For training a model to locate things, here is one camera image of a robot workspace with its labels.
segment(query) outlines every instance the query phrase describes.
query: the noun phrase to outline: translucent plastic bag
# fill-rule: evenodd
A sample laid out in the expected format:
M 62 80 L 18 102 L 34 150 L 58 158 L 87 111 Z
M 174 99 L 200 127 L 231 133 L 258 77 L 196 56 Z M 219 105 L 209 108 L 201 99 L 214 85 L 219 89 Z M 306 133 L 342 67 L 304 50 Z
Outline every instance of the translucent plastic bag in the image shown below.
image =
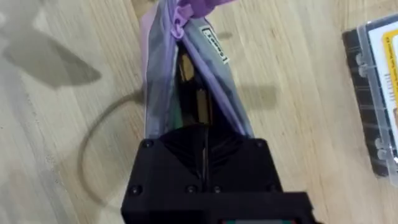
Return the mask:
M 146 106 L 145 137 L 159 136 L 178 128 L 178 93 L 175 74 L 179 46 L 184 46 L 212 97 L 231 127 L 253 137 L 213 28 L 204 18 L 217 5 L 231 0 L 160 0 L 141 20 L 142 74 Z

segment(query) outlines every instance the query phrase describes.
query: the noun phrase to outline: plastic storage box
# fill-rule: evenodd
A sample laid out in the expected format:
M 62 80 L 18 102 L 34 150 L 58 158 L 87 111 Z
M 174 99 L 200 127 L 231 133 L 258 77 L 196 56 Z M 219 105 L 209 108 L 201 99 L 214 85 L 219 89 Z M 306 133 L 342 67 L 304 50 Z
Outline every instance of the plastic storage box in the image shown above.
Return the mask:
M 398 186 L 398 15 L 349 30 L 343 41 L 373 171 Z

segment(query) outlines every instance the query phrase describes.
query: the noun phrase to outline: white label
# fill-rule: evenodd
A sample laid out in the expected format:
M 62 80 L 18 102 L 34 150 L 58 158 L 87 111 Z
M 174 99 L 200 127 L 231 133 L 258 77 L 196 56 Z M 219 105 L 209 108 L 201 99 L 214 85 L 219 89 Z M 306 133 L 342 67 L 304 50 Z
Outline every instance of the white label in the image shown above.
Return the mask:
M 216 34 L 214 33 L 213 29 L 210 26 L 203 26 L 200 28 L 201 32 L 203 35 L 207 38 L 209 43 L 214 47 L 214 49 L 217 51 L 218 55 L 224 62 L 224 64 L 229 62 L 229 58 L 226 56 L 224 53 L 223 49 L 221 48 L 221 44 L 218 41 L 218 38 Z
M 395 111 L 397 109 L 397 103 L 394 96 L 394 90 L 391 82 L 390 71 L 384 51 L 383 35 L 387 32 L 391 32 L 398 29 L 398 22 L 382 26 L 377 29 L 369 31 L 370 42 L 372 45 L 372 52 L 374 60 L 376 62 L 377 72 L 379 73 L 379 80 L 383 92 L 383 98 L 386 102 L 386 108 L 388 112 L 388 118 L 390 120 L 392 133 L 394 135 L 395 142 L 398 142 L 398 127 L 396 122 Z M 397 50 L 396 42 L 394 41 L 394 49 Z

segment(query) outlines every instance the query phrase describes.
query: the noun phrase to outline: yellow label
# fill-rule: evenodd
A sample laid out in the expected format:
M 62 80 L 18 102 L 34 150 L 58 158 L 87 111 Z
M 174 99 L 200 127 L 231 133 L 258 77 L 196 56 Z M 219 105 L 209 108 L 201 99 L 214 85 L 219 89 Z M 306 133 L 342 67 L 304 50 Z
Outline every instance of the yellow label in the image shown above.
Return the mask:
M 386 59 L 390 71 L 390 78 L 392 87 L 394 89 L 394 96 L 396 99 L 396 105 L 398 106 L 398 71 L 397 71 L 397 55 L 394 52 L 394 46 L 392 39 L 398 35 L 398 30 L 387 32 L 383 35 L 384 51 L 386 53 Z

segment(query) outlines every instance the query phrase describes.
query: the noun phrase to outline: wood grain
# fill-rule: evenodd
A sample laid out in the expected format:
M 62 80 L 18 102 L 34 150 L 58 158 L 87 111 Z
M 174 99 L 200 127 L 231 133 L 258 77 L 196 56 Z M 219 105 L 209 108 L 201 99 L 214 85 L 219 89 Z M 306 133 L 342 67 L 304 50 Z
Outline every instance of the wood grain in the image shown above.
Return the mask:
M 122 223 L 143 133 L 146 0 L 0 0 L 0 223 Z M 372 173 L 341 33 L 394 0 L 250 0 L 209 20 L 285 190 L 325 223 L 397 223 L 398 189 Z M 100 122 L 106 108 L 130 103 Z

